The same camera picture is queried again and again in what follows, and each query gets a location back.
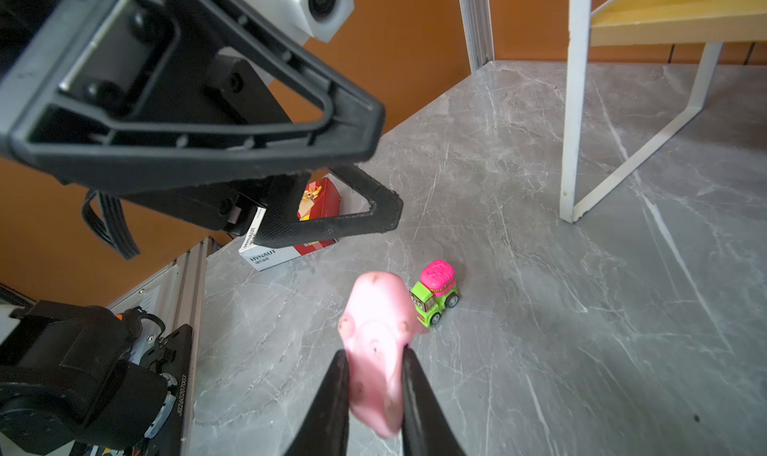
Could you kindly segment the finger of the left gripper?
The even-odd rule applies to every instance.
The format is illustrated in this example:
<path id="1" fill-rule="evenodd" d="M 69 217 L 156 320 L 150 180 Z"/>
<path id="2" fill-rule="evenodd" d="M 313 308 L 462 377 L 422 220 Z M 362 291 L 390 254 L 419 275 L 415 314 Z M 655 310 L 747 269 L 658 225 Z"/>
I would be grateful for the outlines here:
<path id="1" fill-rule="evenodd" d="M 299 210 L 310 175 L 300 172 L 273 178 L 266 207 L 254 220 L 254 244 L 288 248 L 397 228 L 403 200 L 396 192 L 354 165 L 331 168 L 329 174 L 331 183 L 340 186 L 322 184 L 314 204 L 318 213 L 308 220 L 300 219 Z"/>

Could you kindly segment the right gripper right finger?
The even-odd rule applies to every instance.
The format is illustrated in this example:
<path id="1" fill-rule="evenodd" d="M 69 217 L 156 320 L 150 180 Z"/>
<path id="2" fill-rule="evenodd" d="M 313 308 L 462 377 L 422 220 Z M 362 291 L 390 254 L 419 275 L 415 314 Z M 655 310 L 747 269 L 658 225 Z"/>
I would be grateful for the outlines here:
<path id="1" fill-rule="evenodd" d="M 447 418 L 437 402 L 429 380 L 417 359 L 417 354 L 406 346 L 401 365 L 403 386 L 403 454 L 460 455 L 465 452 L 453 435 Z"/>

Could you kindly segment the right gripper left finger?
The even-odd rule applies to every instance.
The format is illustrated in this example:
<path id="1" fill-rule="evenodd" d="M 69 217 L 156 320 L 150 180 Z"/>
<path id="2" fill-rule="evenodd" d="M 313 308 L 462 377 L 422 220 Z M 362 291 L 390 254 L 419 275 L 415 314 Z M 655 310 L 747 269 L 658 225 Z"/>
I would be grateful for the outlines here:
<path id="1" fill-rule="evenodd" d="M 290 455 L 347 454 L 350 429 L 350 365 L 345 350 L 335 353 L 308 413 L 291 445 Z"/>

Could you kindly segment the pink pig toy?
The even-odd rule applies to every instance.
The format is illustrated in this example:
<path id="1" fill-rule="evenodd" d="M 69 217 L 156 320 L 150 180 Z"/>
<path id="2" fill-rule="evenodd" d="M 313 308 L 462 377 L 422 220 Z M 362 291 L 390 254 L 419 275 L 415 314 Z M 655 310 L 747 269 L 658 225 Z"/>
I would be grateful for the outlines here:
<path id="1" fill-rule="evenodd" d="M 385 439 L 403 425 L 403 352 L 427 333 L 403 280 L 390 272 L 368 272 L 353 286 L 338 325 L 350 365 L 350 409 Z"/>

